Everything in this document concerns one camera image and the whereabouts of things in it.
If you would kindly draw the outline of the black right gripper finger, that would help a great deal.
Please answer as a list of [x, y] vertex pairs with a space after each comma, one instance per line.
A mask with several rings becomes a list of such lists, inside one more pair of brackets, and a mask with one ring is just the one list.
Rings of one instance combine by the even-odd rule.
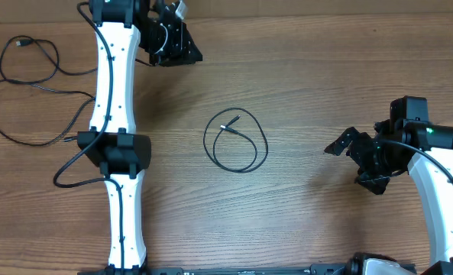
[[354, 127], [347, 128], [335, 141], [324, 149], [324, 152], [339, 156], [346, 148], [348, 148], [352, 141], [359, 138], [360, 134], [361, 133]]
[[386, 191], [389, 181], [389, 176], [372, 175], [368, 172], [363, 172], [355, 178], [357, 184], [363, 186], [375, 195], [382, 195]]

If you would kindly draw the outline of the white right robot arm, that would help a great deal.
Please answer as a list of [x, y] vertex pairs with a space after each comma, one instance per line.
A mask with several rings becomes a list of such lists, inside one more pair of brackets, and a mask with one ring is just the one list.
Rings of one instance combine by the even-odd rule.
[[390, 117], [376, 134], [347, 128], [325, 148], [358, 165], [355, 182], [375, 195], [408, 173], [421, 199], [430, 243], [427, 274], [453, 274], [453, 127], [429, 120], [425, 98], [404, 96], [390, 104]]

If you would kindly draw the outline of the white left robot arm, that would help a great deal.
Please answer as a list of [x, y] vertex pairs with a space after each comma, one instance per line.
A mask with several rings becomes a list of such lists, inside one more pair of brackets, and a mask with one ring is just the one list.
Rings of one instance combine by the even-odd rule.
[[147, 249], [141, 222], [141, 189], [150, 166], [151, 142], [134, 119], [134, 68], [139, 49], [150, 66], [202, 60], [186, 28], [183, 1], [91, 1], [98, 46], [96, 100], [88, 131], [77, 144], [99, 168], [107, 189], [111, 249], [103, 274], [145, 274]]

